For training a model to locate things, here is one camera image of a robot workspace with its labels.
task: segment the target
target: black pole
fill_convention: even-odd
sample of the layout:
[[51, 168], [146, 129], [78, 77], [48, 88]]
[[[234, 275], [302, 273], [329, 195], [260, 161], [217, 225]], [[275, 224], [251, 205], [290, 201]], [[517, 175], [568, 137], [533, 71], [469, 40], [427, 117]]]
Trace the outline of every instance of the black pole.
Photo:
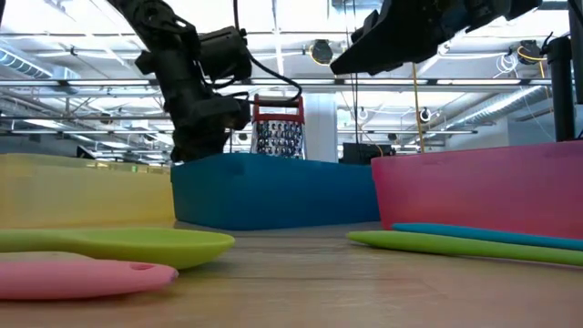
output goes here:
[[571, 76], [571, 41], [562, 36], [548, 43], [546, 50], [551, 70], [555, 133], [557, 142], [575, 139], [575, 106]]
[[[572, 3], [578, 6], [579, 10], [583, 8], [583, 0], [575, 0]], [[568, 7], [568, 20], [571, 31], [576, 101], [578, 104], [583, 104], [583, 25], [577, 19], [575, 10], [571, 6]]]

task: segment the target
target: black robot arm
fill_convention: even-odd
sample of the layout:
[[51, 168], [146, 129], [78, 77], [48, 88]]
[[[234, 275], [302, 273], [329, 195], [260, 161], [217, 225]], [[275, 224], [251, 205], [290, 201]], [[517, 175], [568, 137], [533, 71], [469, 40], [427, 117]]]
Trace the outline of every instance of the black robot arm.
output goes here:
[[[143, 74], [156, 74], [174, 123], [172, 160], [190, 161], [223, 152], [229, 135], [251, 119], [248, 101], [215, 91], [251, 76], [244, 30], [226, 27], [199, 35], [161, 0], [108, 0], [148, 48], [136, 60]], [[222, 86], [209, 83], [229, 77]]]
[[384, 0], [352, 35], [353, 46], [332, 64], [334, 74], [390, 71], [419, 63], [462, 30], [485, 26], [504, 16], [517, 18], [542, 0]]

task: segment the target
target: wooden table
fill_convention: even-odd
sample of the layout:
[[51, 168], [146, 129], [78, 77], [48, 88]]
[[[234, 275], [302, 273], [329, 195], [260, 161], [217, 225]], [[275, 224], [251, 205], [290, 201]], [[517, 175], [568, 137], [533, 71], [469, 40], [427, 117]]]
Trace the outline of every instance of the wooden table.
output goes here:
[[374, 250], [347, 231], [234, 233], [236, 247], [167, 290], [0, 302], [2, 328], [581, 327], [583, 270]]

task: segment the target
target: pink spatula handle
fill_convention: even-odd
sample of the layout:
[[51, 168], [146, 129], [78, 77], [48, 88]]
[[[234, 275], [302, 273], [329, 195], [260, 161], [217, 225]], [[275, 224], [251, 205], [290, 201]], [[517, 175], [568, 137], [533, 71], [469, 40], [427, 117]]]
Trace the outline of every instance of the pink spatula handle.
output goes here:
[[0, 300], [65, 300], [145, 292], [178, 277], [169, 266], [110, 260], [0, 263]]

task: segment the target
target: plastic bin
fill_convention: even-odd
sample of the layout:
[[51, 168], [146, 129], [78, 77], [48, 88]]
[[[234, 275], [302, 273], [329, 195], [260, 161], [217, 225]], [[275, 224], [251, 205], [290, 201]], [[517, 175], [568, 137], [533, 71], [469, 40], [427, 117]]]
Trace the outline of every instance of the plastic bin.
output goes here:
[[174, 221], [169, 169], [44, 155], [0, 155], [0, 227]]
[[583, 142], [373, 160], [381, 218], [583, 238]]
[[178, 220], [249, 231], [379, 220], [370, 167], [222, 154], [172, 168]]

